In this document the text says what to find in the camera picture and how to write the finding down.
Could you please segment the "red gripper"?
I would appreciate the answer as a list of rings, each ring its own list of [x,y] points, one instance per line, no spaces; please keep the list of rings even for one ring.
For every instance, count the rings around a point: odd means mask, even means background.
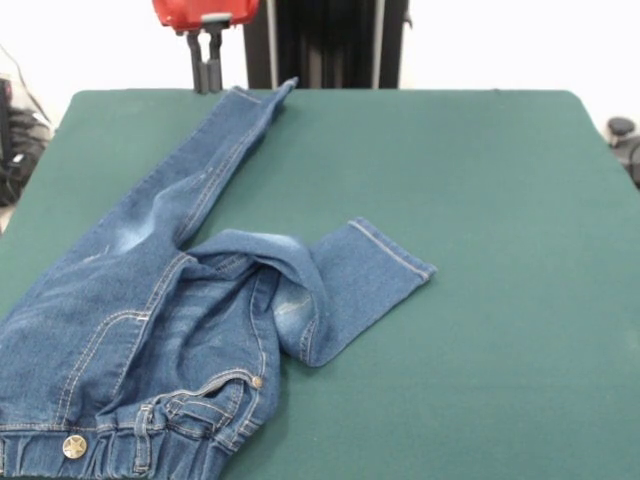
[[[259,0],[153,0],[154,11],[165,27],[174,31],[189,31],[186,41],[190,53],[193,89],[198,94],[219,92],[222,89],[221,45],[222,25],[246,24],[256,15]],[[200,32],[206,24],[210,36],[209,59],[202,59]]]

